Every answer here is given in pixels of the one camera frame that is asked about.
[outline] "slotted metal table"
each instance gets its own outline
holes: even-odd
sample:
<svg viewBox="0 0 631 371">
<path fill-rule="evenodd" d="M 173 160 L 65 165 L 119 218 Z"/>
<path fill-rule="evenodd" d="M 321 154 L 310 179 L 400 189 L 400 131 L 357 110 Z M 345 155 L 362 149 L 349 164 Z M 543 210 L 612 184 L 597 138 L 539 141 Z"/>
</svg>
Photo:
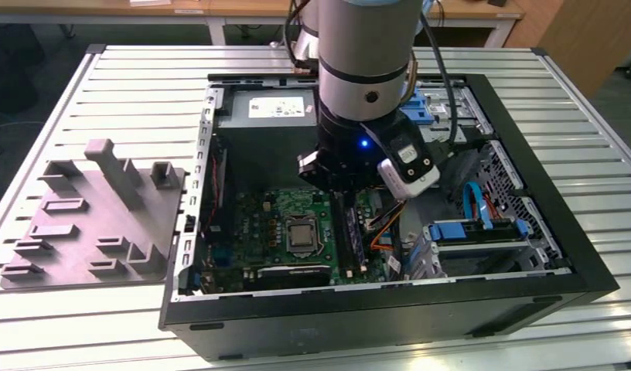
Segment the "slotted metal table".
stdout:
<svg viewBox="0 0 631 371">
<path fill-rule="evenodd" d="M 421 73 L 432 53 L 416 49 Z M 209 364 L 157 329 L 162 284 L 29 293 L 0 288 L 0 369 L 564 369 L 631 361 L 631 151 L 545 56 L 444 49 L 452 73 L 484 73 L 620 289 L 502 337 Z M 45 192 L 46 160 L 109 138 L 139 168 L 189 170 L 207 73 L 289 72 L 264 46 L 107 46 L 87 53 L 0 204 L 0 270 Z"/>
</svg>

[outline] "label sticker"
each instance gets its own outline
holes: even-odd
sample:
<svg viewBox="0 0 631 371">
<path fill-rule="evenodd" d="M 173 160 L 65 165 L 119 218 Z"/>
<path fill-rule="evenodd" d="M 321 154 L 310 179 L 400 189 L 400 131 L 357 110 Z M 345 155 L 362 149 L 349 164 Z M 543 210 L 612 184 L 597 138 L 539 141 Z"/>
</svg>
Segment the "label sticker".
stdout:
<svg viewBox="0 0 631 371">
<path fill-rule="evenodd" d="M 396 273 L 400 273 L 400 262 L 393 257 L 393 255 L 388 257 L 388 266 L 396 271 Z"/>
<path fill-rule="evenodd" d="M 414 161 L 416 158 L 418 157 L 418 155 L 416 154 L 414 146 L 408 145 L 406 147 L 398 149 L 397 156 L 400 156 L 400 159 L 405 164 Z"/>
<path fill-rule="evenodd" d="M 446 113 L 446 106 L 441 103 L 430 104 L 429 105 L 429 113 L 430 114 L 445 114 Z"/>
<path fill-rule="evenodd" d="M 175 9 L 174 14 L 202 14 L 202 10 L 197 9 Z"/>
<path fill-rule="evenodd" d="M 260 97 L 249 100 L 249 118 L 304 117 L 302 97 Z"/>
</svg>

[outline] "cpu socket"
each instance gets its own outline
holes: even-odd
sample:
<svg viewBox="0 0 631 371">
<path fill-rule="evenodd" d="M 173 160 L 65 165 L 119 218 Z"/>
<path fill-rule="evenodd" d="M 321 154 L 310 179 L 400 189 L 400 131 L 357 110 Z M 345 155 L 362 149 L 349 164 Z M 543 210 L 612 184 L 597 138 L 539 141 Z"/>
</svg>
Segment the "cpu socket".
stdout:
<svg viewBox="0 0 631 371">
<path fill-rule="evenodd" d="M 288 239 L 285 250 L 296 257 L 308 257 L 317 251 L 317 221 L 313 216 L 289 216 L 285 219 Z"/>
</svg>

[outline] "floor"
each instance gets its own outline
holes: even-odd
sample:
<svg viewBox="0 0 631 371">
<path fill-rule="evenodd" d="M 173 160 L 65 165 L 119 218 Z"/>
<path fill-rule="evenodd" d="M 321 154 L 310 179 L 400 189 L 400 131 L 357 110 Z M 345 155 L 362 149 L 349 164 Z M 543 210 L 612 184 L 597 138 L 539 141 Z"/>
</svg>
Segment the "floor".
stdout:
<svg viewBox="0 0 631 371">
<path fill-rule="evenodd" d="M 37 25 L 34 31 L 46 54 L 45 61 L 27 71 L 38 90 L 38 102 L 18 114 L 0 114 L 0 124 L 17 121 L 43 122 L 47 119 L 89 44 L 210 43 L 205 26 L 75 26 L 73 39 L 65 39 L 58 27 L 53 25 Z M 277 26 L 262 26 L 247 32 L 249 36 L 242 37 L 242 31 L 235 26 L 226 26 L 227 43 L 266 45 L 269 41 L 280 39 Z M 631 147 L 631 80 L 625 80 L 621 73 L 613 73 L 592 104 Z M 0 128 L 0 198 L 41 127 L 41 124 L 27 123 Z"/>
</svg>

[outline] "desk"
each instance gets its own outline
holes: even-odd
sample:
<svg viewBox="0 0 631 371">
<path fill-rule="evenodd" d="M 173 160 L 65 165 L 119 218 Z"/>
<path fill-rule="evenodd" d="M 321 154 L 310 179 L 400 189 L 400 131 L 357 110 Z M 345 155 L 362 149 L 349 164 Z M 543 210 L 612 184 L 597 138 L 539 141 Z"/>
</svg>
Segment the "desk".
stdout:
<svg viewBox="0 0 631 371">
<path fill-rule="evenodd" d="M 414 55 L 418 72 L 436 73 L 429 49 Z M 234 369 L 531 371 L 631 361 L 631 151 L 547 57 L 449 48 L 442 57 L 450 73 L 488 77 L 620 289 L 508 336 L 253 359 Z M 109 137 L 115 155 L 138 167 L 169 158 L 193 168 L 207 73 L 289 71 L 285 52 L 264 46 L 107 46 L 87 54 L 0 203 L 0 264 L 46 189 L 35 180 L 45 160 L 71 158 L 89 138 Z M 162 288 L 0 288 L 0 369 L 211 366 L 155 328 Z"/>
<path fill-rule="evenodd" d="M 490 29 L 485 47 L 500 48 L 515 21 L 524 15 L 508 1 L 505 7 L 485 1 L 441 0 L 444 27 Z M 225 45 L 225 25 L 281 25 L 289 0 L 173 0 L 171 5 L 130 7 L 127 0 L 0 0 L 0 23 L 53 24 L 201 24 L 210 30 L 211 45 Z M 437 6 L 430 16 L 434 17 Z"/>
</svg>

